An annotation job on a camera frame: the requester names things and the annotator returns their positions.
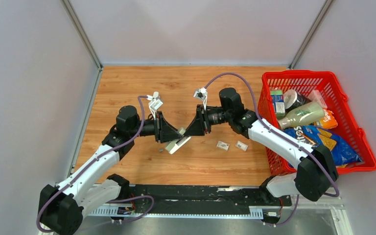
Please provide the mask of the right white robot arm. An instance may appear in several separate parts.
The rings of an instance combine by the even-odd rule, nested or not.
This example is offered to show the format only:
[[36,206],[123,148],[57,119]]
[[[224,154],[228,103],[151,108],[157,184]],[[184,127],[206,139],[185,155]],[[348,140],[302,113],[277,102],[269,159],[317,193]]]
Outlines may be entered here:
[[260,199],[266,205],[274,204],[286,195],[301,195],[316,202],[327,195],[330,187],[337,189],[339,175],[331,151],[324,145],[313,146],[299,141],[279,130],[256,112],[246,109],[234,88],[219,92],[220,106],[207,106],[208,92],[197,89],[193,95],[202,101],[184,136],[204,136],[213,125],[227,123],[231,129],[247,139],[258,142],[285,159],[296,173],[271,176],[261,185]]

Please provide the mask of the white stapler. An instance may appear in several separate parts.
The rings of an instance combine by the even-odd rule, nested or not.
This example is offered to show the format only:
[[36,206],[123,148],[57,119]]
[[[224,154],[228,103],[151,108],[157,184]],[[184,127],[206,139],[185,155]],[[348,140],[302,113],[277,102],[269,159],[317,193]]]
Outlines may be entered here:
[[179,150],[184,144],[186,144],[191,139],[191,136],[183,137],[180,140],[173,140],[168,142],[165,145],[165,150],[169,154],[174,154],[177,150]]

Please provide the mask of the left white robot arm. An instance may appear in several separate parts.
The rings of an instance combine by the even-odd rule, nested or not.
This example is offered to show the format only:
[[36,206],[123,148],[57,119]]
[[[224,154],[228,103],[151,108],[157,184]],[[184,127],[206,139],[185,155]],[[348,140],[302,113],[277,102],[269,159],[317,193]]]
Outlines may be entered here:
[[154,136],[160,143],[180,140],[182,134],[157,112],[155,119],[142,119],[134,106],[120,108],[116,123],[95,153],[71,176],[40,193],[36,224],[44,233],[74,234],[82,221],[103,204],[130,197],[128,182],[113,174],[101,185],[94,183],[117,164],[135,145],[139,136]]

